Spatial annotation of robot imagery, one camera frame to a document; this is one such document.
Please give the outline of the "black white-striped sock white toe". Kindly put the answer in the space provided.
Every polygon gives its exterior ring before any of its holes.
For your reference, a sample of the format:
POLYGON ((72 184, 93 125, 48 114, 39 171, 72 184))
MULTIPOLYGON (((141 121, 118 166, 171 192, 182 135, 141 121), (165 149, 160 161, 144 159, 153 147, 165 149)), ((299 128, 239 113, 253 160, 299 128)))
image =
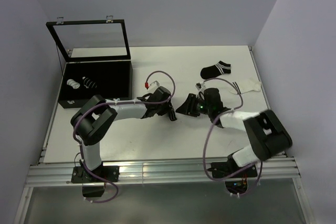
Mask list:
POLYGON ((88 77, 82 77, 83 85, 87 89, 96 89, 97 88, 97 83, 92 81, 88 77))

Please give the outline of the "white sock black thin stripes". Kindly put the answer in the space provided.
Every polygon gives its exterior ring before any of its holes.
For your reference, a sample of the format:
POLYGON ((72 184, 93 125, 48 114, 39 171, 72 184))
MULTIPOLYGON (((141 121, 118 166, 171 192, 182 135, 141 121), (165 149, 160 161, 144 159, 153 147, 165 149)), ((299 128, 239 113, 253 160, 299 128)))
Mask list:
POLYGON ((80 83, 75 81, 74 79, 68 79, 66 84, 73 89, 79 89, 80 88, 80 83))

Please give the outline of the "black sock with purple stripes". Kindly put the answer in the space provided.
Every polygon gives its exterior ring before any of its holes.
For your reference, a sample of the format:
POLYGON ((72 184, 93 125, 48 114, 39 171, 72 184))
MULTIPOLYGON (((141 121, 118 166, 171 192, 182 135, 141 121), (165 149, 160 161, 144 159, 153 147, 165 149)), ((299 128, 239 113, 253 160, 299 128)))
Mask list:
POLYGON ((170 119, 170 121, 174 122, 177 120, 177 117, 176 117, 176 114, 175 114, 175 111, 173 108, 170 108, 169 112, 168 112, 168 117, 170 119))

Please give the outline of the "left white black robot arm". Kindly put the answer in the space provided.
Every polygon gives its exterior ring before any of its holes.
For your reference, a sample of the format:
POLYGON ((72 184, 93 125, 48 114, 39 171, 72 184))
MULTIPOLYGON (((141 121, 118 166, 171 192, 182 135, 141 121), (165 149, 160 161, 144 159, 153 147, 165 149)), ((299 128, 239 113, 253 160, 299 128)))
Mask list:
POLYGON ((70 120, 73 137, 80 147, 84 177, 91 182, 101 178, 100 141, 113 122, 174 114, 171 97, 172 93, 162 86, 142 97, 121 102, 107 101, 100 95, 93 96, 70 120))

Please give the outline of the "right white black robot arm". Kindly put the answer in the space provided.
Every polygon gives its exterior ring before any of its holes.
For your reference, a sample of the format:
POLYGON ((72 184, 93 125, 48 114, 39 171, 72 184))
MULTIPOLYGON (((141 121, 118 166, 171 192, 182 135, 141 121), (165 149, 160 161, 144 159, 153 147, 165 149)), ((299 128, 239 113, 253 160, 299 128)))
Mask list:
POLYGON ((223 105, 219 90, 208 88, 199 95, 190 93, 176 113, 198 117, 205 114, 215 126, 247 133, 249 144, 230 154, 225 165, 230 175, 240 176, 246 166, 262 162, 292 147, 292 139, 272 110, 233 111, 223 105))

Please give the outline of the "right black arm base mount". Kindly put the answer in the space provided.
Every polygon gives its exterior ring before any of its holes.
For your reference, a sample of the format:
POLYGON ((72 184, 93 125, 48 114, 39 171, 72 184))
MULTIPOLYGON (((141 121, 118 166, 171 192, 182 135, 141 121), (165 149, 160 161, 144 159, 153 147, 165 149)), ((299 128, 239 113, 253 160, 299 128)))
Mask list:
POLYGON ((254 187, 258 185, 261 174, 257 171, 256 164, 247 165, 246 168, 237 166, 233 161, 212 162, 207 169, 213 179, 233 179, 225 181, 225 188, 231 197, 240 198, 248 193, 252 186, 248 180, 255 178, 254 187))

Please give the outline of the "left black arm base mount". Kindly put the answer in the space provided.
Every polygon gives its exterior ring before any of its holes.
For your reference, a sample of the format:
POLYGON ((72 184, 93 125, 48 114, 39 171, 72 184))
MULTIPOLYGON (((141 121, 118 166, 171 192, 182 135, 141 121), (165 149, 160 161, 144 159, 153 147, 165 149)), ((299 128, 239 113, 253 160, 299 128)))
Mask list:
POLYGON ((82 184, 82 195, 86 198, 99 198, 103 195, 108 181, 117 182, 119 179, 119 166, 103 166, 88 172, 84 166, 73 168, 71 183, 82 184))

